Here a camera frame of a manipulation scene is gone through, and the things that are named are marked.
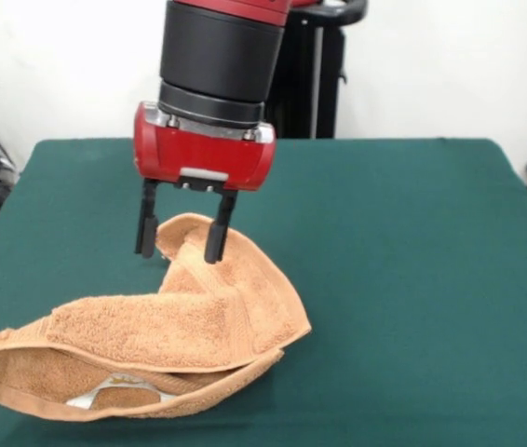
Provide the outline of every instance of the green tablecloth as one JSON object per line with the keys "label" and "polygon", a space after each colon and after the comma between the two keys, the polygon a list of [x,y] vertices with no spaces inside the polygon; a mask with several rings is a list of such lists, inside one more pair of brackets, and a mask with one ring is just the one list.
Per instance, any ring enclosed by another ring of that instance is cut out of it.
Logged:
{"label": "green tablecloth", "polygon": [[[128,140],[43,142],[0,215],[0,329],[75,298],[156,290],[133,254]],[[161,220],[218,197],[159,190]],[[0,445],[527,446],[527,191],[487,141],[282,142],[234,226],[314,331],[264,378],[176,420],[45,422]]]}

